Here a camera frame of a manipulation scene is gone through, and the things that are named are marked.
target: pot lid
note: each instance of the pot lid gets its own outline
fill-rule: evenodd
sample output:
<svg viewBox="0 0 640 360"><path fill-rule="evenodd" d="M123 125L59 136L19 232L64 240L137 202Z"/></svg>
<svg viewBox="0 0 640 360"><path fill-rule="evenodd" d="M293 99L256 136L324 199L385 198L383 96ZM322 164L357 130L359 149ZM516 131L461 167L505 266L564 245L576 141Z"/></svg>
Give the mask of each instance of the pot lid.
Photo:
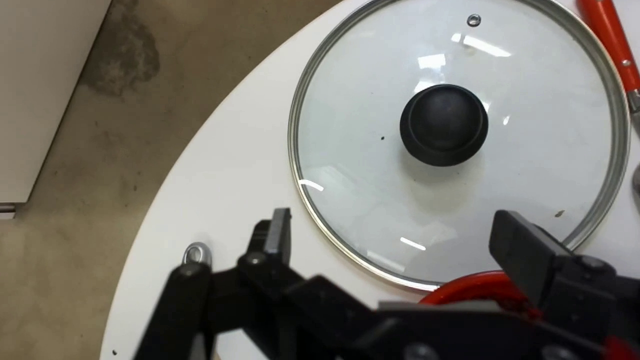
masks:
<svg viewBox="0 0 640 360"><path fill-rule="evenodd" d="M582 243L620 185L625 119L600 41L554 2L382 0L312 56L290 154L341 251L431 287L495 267L495 209Z"/></svg>

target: black knob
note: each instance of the black knob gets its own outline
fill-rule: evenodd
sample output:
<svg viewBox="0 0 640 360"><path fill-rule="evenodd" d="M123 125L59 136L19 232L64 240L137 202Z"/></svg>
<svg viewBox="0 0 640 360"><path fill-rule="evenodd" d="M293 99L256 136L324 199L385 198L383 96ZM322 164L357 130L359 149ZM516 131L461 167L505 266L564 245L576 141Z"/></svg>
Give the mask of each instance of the black knob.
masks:
<svg viewBox="0 0 640 360"><path fill-rule="evenodd" d="M399 119L406 149L429 165L453 165L471 157L485 131L487 116L477 96L452 84L413 94Z"/></svg>

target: floor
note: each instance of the floor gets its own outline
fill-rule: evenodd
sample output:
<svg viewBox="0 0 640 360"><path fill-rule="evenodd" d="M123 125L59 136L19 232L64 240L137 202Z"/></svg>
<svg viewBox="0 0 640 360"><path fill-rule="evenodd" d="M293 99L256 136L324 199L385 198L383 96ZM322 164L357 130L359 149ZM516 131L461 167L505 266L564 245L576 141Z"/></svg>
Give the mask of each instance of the floor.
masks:
<svg viewBox="0 0 640 360"><path fill-rule="evenodd" d="M27 206L0 222L0 357L98 357L127 247L218 102L335 0L114 0Z"/></svg>

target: white table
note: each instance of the white table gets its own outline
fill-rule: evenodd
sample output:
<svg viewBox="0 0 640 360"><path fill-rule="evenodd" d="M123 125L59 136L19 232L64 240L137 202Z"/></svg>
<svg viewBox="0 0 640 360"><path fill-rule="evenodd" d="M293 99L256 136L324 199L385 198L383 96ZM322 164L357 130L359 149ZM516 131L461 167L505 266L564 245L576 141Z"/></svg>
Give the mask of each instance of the white table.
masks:
<svg viewBox="0 0 640 360"><path fill-rule="evenodd" d="M377 299L416 301L420 291L397 287L363 272L340 254L306 213L287 164L287 112L297 78L326 33L366 0L345 0L316 17L270 54L214 109L161 184L130 249L111 301L101 360L132 357L167 272L183 247L204 241L214 269L226 269L246 249L252 226L290 206L291 267L302 275L324 273L368 306ZM633 54L640 58L640 2L616 0ZM622 273L640 275L640 211L632 199L630 171L640 162L632 134L630 165L614 208L582 247L611 261ZM221 357L256 357L240 334L218 343Z"/></svg>

